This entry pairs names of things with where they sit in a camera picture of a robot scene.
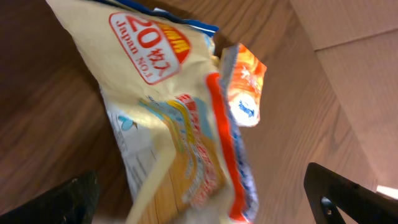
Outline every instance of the blue cartoon character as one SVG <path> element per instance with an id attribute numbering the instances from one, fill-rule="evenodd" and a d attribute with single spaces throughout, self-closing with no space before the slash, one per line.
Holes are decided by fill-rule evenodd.
<path id="1" fill-rule="evenodd" d="M 125 116 L 118 116 L 118 120 L 120 120 L 122 122 L 122 130 L 123 131 L 128 131 L 130 130 L 133 126 L 136 127 L 136 129 L 138 129 L 137 127 L 137 123 L 135 123 L 132 119 L 127 118 Z"/>

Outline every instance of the wooden floor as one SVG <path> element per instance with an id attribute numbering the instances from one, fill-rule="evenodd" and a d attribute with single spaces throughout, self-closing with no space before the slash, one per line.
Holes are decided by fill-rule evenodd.
<path id="1" fill-rule="evenodd" d="M 288 0 L 144 1 L 218 25 L 267 66 L 261 122 L 242 128 L 257 184 L 256 223 L 313 223 L 303 189 L 315 161 L 374 189 L 373 174 Z M 102 186 L 94 223 L 132 202 L 96 81 L 44 0 L 0 3 L 0 214 L 84 170 Z"/>

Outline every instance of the printed label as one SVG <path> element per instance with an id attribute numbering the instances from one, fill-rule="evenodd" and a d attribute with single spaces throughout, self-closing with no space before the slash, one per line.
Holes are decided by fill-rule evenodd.
<path id="1" fill-rule="evenodd" d="M 115 13 L 109 23 L 131 62 L 149 85 L 175 75 L 190 51 L 176 28 L 128 13 Z"/>

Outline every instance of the red stripe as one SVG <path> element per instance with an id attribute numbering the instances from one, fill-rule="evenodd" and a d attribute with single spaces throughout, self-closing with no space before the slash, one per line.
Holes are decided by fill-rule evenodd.
<path id="1" fill-rule="evenodd" d="M 235 190 L 235 200 L 231 207 L 229 217 L 236 221 L 247 222 L 243 216 L 243 208 L 245 204 L 244 189 L 240 181 L 240 174 L 236 163 L 231 127 L 229 126 L 229 119 L 226 115 L 227 110 L 225 108 L 223 96 L 221 95 L 221 88 L 218 84 L 219 76 L 220 75 L 218 73 L 209 74 L 206 78 L 206 84 L 213 100 L 213 110 L 216 116 L 221 146 L 223 147 L 224 159 Z"/>

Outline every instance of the yellow package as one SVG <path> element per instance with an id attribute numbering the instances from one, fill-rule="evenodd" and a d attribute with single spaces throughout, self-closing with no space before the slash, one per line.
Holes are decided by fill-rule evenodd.
<path id="1" fill-rule="evenodd" d="M 253 221 L 256 190 L 209 38 L 98 2 L 47 2 L 101 87 L 134 201 L 126 222 L 171 222 L 210 197 L 216 222 Z"/>

